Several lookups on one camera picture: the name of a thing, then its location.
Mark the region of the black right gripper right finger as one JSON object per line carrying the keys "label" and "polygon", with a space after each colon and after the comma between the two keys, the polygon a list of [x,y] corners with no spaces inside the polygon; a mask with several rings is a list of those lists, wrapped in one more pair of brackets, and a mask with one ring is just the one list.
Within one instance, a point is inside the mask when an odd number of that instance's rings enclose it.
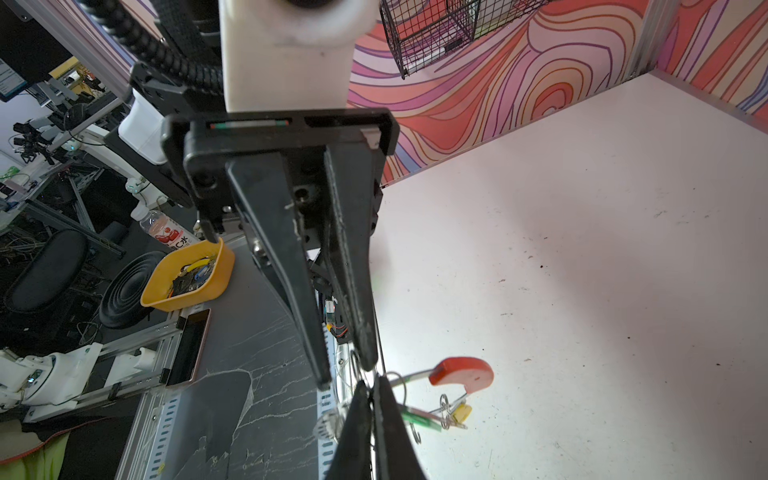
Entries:
{"label": "black right gripper right finger", "polygon": [[372,391],[377,479],[425,480],[389,380],[377,376]]}

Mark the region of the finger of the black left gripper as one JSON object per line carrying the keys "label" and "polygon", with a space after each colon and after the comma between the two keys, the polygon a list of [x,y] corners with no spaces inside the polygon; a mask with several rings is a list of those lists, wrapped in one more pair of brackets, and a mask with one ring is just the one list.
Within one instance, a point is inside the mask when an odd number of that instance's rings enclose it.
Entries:
{"label": "finger of the black left gripper", "polygon": [[291,313],[316,385],[327,387],[330,365],[284,159],[277,152],[244,156],[228,163],[227,175],[256,239],[255,261]]}
{"label": "finger of the black left gripper", "polygon": [[369,264],[375,152],[367,144],[327,147],[329,218],[323,243],[334,294],[360,356],[379,354]]}

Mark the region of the metal keyring disc red grip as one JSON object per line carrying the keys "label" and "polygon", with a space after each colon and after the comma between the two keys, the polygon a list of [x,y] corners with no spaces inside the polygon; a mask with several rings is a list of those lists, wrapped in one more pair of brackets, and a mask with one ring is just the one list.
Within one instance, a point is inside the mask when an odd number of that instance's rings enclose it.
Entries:
{"label": "metal keyring disc red grip", "polygon": [[395,372],[387,372],[386,376],[394,375],[395,379],[390,383],[392,388],[402,387],[403,398],[407,397],[407,387],[414,382],[426,380],[433,387],[446,385],[458,385],[463,388],[463,394],[455,400],[450,400],[446,394],[439,398],[439,406],[431,411],[441,417],[443,429],[467,430],[457,427],[450,419],[451,410],[458,404],[466,402],[470,396],[488,389],[495,380],[495,372],[485,360],[476,357],[449,357],[439,362],[432,369],[417,371],[408,375],[400,375]]}

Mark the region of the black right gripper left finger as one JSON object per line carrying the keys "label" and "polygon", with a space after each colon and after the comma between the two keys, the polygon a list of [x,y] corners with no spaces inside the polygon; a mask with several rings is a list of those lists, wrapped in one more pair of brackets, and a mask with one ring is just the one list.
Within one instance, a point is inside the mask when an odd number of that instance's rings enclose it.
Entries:
{"label": "black right gripper left finger", "polygon": [[326,479],[372,479],[372,425],[373,411],[370,405],[369,389],[363,381],[359,381]]}

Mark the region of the green plastic key tag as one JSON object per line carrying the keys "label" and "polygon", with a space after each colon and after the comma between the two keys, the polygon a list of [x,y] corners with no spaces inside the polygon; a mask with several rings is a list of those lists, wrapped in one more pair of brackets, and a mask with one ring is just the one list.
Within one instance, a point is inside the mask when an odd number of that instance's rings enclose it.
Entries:
{"label": "green plastic key tag", "polygon": [[398,408],[405,422],[436,431],[443,429],[442,419],[436,414],[403,404],[399,404]]}

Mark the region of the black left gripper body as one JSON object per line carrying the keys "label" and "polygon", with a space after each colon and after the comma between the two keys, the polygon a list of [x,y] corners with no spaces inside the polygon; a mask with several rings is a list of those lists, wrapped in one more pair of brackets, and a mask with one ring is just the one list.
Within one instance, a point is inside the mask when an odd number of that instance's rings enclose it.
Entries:
{"label": "black left gripper body", "polygon": [[161,147],[209,240],[258,201],[295,207],[306,228],[348,206],[374,207],[400,125],[386,108],[167,116]]}

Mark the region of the yellow plastic key tag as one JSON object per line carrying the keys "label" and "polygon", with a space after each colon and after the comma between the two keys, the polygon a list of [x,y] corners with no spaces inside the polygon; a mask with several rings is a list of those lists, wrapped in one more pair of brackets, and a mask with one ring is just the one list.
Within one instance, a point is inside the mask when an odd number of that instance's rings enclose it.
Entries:
{"label": "yellow plastic key tag", "polygon": [[450,419],[457,427],[465,428],[466,421],[472,413],[472,407],[466,402],[456,405],[450,413]]}

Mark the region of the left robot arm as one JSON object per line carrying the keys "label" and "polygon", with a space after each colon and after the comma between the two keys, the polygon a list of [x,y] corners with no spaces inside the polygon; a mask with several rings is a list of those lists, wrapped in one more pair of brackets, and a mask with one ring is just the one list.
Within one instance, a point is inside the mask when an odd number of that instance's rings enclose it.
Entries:
{"label": "left robot arm", "polygon": [[375,1],[159,1],[158,40],[120,1],[83,10],[136,57],[131,86],[164,121],[165,168],[205,236],[242,229],[291,314],[320,388],[331,380],[317,295],[335,299],[359,366],[379,342],[369,270],[381,178],[398,142],[387,109],[348,108],[357,40]]}

